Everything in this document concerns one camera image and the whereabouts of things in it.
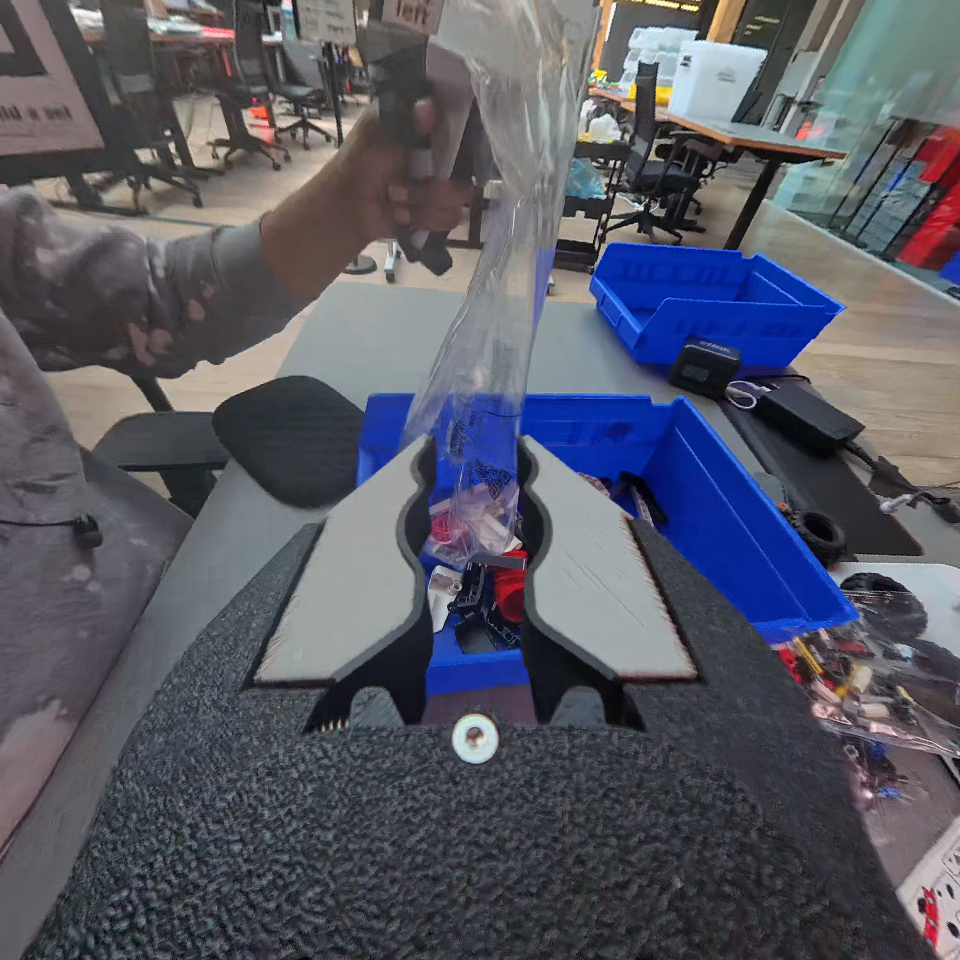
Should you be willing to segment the blue plastic bin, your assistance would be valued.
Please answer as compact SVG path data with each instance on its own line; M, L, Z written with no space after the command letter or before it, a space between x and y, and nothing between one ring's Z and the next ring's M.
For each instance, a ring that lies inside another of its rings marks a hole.
M695 338L788 368L846 310L763 254L716 248L609 244L590 292L633 360L667 367Z
M852 603L690 400L530 394L521 434L575 472L639 477L656 530L767 645L855 619Z

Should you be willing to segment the black power adapter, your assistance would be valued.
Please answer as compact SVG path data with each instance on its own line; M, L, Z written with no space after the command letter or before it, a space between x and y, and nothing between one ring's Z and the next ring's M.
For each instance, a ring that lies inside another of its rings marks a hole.
M824 458L855 443L865 430L859 420L792 381L763 390L751 413L794 445Z

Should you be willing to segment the white storage box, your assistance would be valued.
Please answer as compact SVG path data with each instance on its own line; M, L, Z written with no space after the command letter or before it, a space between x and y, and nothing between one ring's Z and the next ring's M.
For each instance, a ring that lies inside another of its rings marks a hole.
M705 40L684 42L667 113L733 121L766 58L762 48Z

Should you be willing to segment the black toy tyre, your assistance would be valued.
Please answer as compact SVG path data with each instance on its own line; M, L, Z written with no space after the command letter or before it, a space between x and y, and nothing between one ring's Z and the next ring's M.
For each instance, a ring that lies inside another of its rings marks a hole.
M792 510L790 522L810 552L827 570L848 556L848 540L844 530L819 510Z
M878 573L856 573L841 583L841 590L878 640L910 644L927 632L927 609L900 582Z

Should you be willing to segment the clear bags of toy bricks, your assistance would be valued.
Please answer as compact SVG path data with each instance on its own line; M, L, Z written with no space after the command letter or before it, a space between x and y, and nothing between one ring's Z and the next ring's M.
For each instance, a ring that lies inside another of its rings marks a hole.
M910 644L875 638L852 604L850 623L822 628L778 644L774 651L803 690L811 714L835 738L855 771L859 800L912 802L925 783L907 774L894 751L940 761L958 784L958 585L909 585L929 622Z

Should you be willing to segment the clear plastic bag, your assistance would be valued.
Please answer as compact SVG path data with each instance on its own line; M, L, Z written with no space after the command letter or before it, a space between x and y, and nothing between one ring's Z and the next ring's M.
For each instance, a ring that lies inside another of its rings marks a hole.
M432 435L423 554L452 570L507 553L537 327L594 48L596 2L446 2L438 45L465 64L500 186L462 306L414 396L401 446Z

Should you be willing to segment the small black timer device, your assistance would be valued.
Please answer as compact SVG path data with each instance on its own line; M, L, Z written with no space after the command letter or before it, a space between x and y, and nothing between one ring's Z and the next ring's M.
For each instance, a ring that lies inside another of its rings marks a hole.
M667 382L678 390L721 402L742 366L741 350L698 337L688 337L670 367Z

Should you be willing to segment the black desk mat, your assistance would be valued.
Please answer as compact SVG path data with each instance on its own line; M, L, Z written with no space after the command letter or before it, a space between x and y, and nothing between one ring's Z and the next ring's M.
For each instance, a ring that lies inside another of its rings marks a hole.
M786 438L751 412L726 404L726 417L767 474L784 486L795 507L826 515L857 557L920 558L924 548L880 508L880 500L838 453L822 456Z

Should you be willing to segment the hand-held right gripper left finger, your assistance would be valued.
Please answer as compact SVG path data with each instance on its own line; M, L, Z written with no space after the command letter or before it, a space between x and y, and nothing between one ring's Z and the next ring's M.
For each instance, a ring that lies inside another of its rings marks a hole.
M420 554L431 524L435 439L423 435L322 522L253 674L258 688L332 689L376 657L381 686L426 683L434 649Z

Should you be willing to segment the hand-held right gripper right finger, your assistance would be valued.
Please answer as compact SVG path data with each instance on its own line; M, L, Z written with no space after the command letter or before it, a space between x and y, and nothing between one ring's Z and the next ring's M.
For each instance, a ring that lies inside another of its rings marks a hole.
M533 437L519 438L517 457L542 527L526 575L530 625L608 681L697 680L630 515Z

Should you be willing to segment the black rolling cart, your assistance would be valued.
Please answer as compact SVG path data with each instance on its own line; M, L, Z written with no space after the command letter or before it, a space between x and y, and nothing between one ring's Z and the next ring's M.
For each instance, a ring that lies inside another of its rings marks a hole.
M631 152L632 146L627 140L578 140L568 184L571 186L578 178L584 181L586 174L590 172L595 175L596 195L586 197L567 193L562 218L572 220L582 216L585 221L594 223L594 234L588 242L558 237L554 260L556 269L585 274L594 271L606 243L618 189Z

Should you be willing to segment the wooden desk with black legs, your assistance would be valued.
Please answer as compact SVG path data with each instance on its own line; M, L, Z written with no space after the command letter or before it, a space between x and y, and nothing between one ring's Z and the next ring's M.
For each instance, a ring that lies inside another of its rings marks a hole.
M679 127L691 134L683 145L708 147L707 152L719 157L724 153L755 157L763 163L762 170L750 189L739 215L726 237L723 246L727 251L738 251L765 201L774 179L785 165L810 162L834 163L846 160L845 150L812 146L807 141L791 138L784 133L764 126L752 126L733 121L714 121L688 118L673 114L661 107L654 109L654 118L659 124Z

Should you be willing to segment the black mesh office chair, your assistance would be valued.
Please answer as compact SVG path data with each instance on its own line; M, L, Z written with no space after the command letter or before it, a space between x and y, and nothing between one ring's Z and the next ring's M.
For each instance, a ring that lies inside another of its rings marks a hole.
M133 383L151 411L115 423L94 452L126 473L158 474L173 505L192 519L232 462L294 509L320 509L354 490L365 414L320 380L274 379L213 412L175 410L156 379Z

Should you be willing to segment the person's left forearm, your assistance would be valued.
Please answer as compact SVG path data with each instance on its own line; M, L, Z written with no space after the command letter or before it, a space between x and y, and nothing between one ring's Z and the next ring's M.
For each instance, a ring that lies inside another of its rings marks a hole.
M257 221L167 242L3 191L2 387L90 366L178 378L282 331L366 245L350 232L351 158L344 144Z

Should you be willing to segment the toy brick pile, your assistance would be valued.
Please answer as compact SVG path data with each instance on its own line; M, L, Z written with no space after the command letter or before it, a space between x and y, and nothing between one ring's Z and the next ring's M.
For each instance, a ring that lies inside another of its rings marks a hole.
M666 521L666 513L640 475L622 471L612 480L581 471L579 476L605 498L627 503L636 517L651 526ZM459 657L500 656L520 649L525 565L531 556L519 508L504 554L493 560L474 557L461 573L449 575L461 588L448 605L440 606L446 620L439 634L453 631Z

